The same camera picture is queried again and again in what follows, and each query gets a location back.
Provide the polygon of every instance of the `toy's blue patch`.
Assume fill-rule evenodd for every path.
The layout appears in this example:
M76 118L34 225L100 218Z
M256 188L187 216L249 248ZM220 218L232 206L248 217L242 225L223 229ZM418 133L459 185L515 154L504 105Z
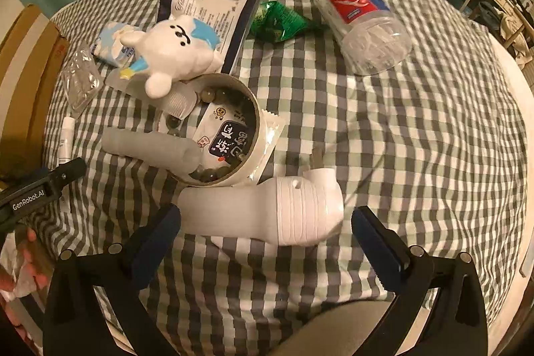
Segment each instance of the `toy's blue patch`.
M191 37L198 38L199 40L204 40L206 43L209 44L209 47L212 49L215 49L215 47L219 44L220 40L219 37L217 37L217 34L215 34L215 31L210 25L207 25L206 23L194 18L193 23L195 25L193 32L191 33Z
M137 61L130 65L130 70L137 73L138 71L146 70L148 67L149 65L146 63L145 58L141 56Z

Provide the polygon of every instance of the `white cap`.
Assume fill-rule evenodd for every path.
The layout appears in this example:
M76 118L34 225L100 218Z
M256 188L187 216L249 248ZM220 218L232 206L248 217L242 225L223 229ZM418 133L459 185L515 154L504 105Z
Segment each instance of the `white cap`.
M74 130L74 125L76 124L76 119L72 117L65 117L63 118L63 124L61 125L61 129L65 130Z

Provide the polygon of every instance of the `blue and white tissue package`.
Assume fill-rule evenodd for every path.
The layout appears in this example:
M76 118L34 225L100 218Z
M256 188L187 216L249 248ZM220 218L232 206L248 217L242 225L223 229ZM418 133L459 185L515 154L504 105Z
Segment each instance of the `blue and white tissue package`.
M127 67L134 59L134 48L124 46L120 37L126 32L139 30L137 26L126 23L109 22L91 45L91 53L114 67Z

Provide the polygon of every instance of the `lip balm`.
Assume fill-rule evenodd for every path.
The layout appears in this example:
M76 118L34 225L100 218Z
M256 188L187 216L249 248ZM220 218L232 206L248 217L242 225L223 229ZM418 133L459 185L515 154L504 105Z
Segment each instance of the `lip balm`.
M61 125L61 133L59 137L58 165L61 165L71 160L75 124L75 118L63 118L63 124Z

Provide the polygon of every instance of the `snack packet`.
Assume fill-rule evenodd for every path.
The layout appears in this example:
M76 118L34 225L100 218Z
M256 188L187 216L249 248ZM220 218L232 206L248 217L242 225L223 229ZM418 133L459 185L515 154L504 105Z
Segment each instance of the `snack packet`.
M296 37L306 30L321 28L278 1L260 3L250 32L260 40L275 43Z

